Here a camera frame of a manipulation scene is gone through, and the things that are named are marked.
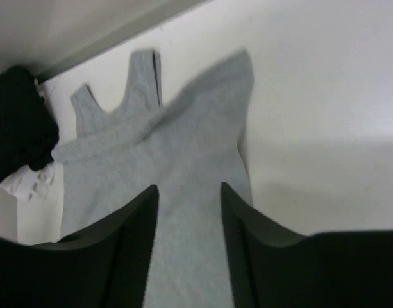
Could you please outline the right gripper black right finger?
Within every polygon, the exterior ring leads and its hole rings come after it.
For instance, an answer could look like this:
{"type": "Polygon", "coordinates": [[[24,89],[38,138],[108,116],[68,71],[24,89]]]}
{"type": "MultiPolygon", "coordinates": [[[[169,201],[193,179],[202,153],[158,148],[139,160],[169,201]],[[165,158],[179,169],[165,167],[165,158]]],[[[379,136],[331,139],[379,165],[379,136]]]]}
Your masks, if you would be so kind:
{"type": "Polygon", "coordinates": [[[393,307],[393,230],[301,235],[227,183],[221,213],[236,307],[393,307]]]}

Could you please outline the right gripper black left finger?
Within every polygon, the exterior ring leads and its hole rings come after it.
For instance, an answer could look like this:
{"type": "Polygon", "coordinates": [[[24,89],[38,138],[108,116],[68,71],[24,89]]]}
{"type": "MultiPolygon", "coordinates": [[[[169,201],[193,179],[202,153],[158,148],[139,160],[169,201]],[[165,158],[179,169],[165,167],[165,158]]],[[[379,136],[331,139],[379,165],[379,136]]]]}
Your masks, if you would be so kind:
{"type": "Polygon", "coordinates": [[[158,200],[151,185],[56,243],[0,238],[0,307],[142,307],[158,200]]]}

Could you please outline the grey tank top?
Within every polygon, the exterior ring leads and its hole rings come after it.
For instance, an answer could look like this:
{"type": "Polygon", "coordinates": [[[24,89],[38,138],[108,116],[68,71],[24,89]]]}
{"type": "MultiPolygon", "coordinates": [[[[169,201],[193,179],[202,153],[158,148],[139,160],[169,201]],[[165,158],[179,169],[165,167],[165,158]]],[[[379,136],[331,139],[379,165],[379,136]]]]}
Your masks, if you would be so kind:
{"type": "Polygon", "coordinates": [[[53,150],[64,168],[62,235],[159,188],[146,307],[232,307],[220,188],[250,199],[237,149],[253,89],[247,51],[220,61],[161,101],[160,57],[131,55],[126,92],[105,112],[89,88],[72,96],[77,137],[53,150]]]}

